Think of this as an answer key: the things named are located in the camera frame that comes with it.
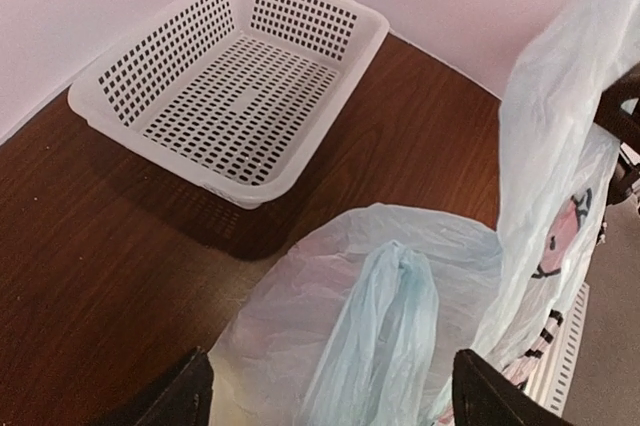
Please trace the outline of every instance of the wooden table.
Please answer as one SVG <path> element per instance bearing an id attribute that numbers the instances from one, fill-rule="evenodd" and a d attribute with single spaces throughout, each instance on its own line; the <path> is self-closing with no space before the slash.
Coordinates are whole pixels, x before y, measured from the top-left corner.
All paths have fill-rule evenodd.
<path id="1" fill-rule="evenodd" d="M 66 95 L 0 148 L 0 425 L 75 425 L 210 348 L 296 240 L 374 202 L 493 226 L 498 101 L 389 37 L 295 187 L 240 210 Z"/>

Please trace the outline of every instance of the white plastic basket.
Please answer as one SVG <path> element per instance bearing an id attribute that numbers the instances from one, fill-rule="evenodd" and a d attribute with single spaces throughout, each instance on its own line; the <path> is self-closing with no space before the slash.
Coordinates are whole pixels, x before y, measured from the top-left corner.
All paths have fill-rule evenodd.
<path id="1" fill-rule="evenodd" d="M 89 66 L 69 105 L 253 209 L 293 186 L 388 30 L 351 0 L 177 0 Z"/>

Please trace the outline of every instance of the light blue plastic bag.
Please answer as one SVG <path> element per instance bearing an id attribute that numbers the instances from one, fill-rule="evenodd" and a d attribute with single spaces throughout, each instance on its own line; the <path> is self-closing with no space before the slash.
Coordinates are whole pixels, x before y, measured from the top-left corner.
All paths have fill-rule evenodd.
<path id="1" fill-rule="evenodd" d="M 368 258 L 376 257 L 374 252 L 392 241 L 405 245 L 428 262 L 439 301 L 435 349 L 430 362 L 422 360 L 425 368 L 420 374 L 426 373 L 426 381 L 419 398 L 415 397 L 419 388 L 413 386 L 423 380 L 417 376 L 418 371 L 412 369 L 417 355 L 415 348 L 410 348 L 406 361 L 395 358 L 394 368 L 407 376 L 415 375 L 413 382 L 404 382 L 396 373 L 387 373 L 380 376 L 381 384 L 395 384 L 391 383 L 395 375 L 401 386 L 387 387 L 382 393 L 380 385 L 375 383 L 357 401 L 368 401 L 375 391 L 375 396 L 384 402 L 384 406 L 379 406 L 381 411 L 402 405 L 402 411 L 410 411 L 420 422 L 428 417 L 434 399 L 451 375 L 456 351 L 471 345 L 480 320 L 497 297 L 502 250 L 495 231 L 476 221 L 441 211 L 376 204 L 348 211 L 300 240 L 251 292 L 210 353 L 215 371 L 211 410 L 214 426 L 290 426 L 295 424 L 296 417 L 309 417 L 310 412 L 312 419 L 326 421 L 324 424 L 362 424 L 350 412 L 350 402 L 356 400 L 356 395 L 350 386 L 343 387 L 337 381 L 334 372 L 323 372 L 325 367 L 335 367 L 335 361 L 323 358 L 328 358 L 326 351 L 331 346 L 327 345 L 332 334 L 337 334 L 334 330 L 338 323 L 349 321 L 353 327 L 364 328 L 354 334 L 377 337 L 377 321 L 384 313 L 377 309 L 378 319 L 372 324 L 370 314 L 361 320 L 363 311 L 356 311 L 355 304 L 348 306 L 347 300 L 359 278 L 361 282 L 369 278 L 370 288 L 387 288 L 401 281 L 397 266 L 395 270 L 386 270 L 384 276 L 376 276 L 377 279 L 370 274 L 361 275 Z M 432 289 L 431 285 L 425 288 L 423 301 L 435 299 L 436 296 L 430 294 Z M 386 289 L 375 295 L 373 291 L 369 293 L 370 298 L 384 294 L 386 301 L 391 294 Z M 413 316 L 413 319 L 403 318 L 402 324 L 414 323 L 414 332 L 421 333 L 413 339 L 433 341 L 432 333 L 424 336 L 422 333 L 431 331 L 436 309 L 421 306 L 426 311 L 411 311 L 413 306 L 408 302 L 402 307 L 404 314 Z M 400 306 L 394 305 L 390 311 L 397 319 L 400 319 L 396 314 L 399 309 Z M 416 325 L 419 320 L 415 318 L 420 317 L 422 320 Z M 403 334 L 412 334 L 412 331 L 403 330 Z M 340 350 L 340 345 L 333 343 L 332 354 L 358 358 L 349 351 L 350 346 L 342 346 Z M 395 354 L 405 347 L 408 346 L 396 344 Z M 379 352 L 388 353 L 381 348 Z M 327 379 L 320 382 L 318 378 L 314 380 L 314 375 Z M 340 402 L 334 404 L 327 398 L 338 398 Z M 333 416 L 323 416 L 322 408 L 313 409 L 316 401 L 330 404 L 324 414 L 331 409 Z M 396 414 L 397 424 L 419 424 L 415 420 L 401 422 L 409 414 L 403 412 L 405 416 L 401 416 L 399 411 L 389 409 L 387 418 L 381 416 L 377 424 L 394 424 L 391 416 Z"/>
<path id="2" fill-rule="evenodd" d="M 427 258 L 396 241 L 371 253 L 295 423 L 417 424 L 437 319 L 438 293 Z"/>

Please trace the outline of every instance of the cartoon graphic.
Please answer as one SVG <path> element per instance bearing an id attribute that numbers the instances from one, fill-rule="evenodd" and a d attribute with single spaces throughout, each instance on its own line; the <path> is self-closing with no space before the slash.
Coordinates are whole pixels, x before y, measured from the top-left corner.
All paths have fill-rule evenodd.
<path id="1" fill-rule="evenodd" d="M 587 219 L 592 199 L 593 191 L 589 188 L 581 198 L 573 196 L 567 206 L 556 216 L 547 235 L 542 260 L 533 278 L 542 279 L 560 274 L 564 253 Z"/>

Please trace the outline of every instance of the gray floor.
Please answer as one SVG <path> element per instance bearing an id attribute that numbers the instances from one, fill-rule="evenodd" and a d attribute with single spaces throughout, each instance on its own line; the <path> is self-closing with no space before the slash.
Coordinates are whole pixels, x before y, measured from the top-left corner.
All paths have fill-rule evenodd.
<path id="1" fill-rule="evenodd" d="M 607 242 L 587 282 L 587 320 L 564 418 L 576 426 L 640 423 L 640 216 L 608 208 Z"/>

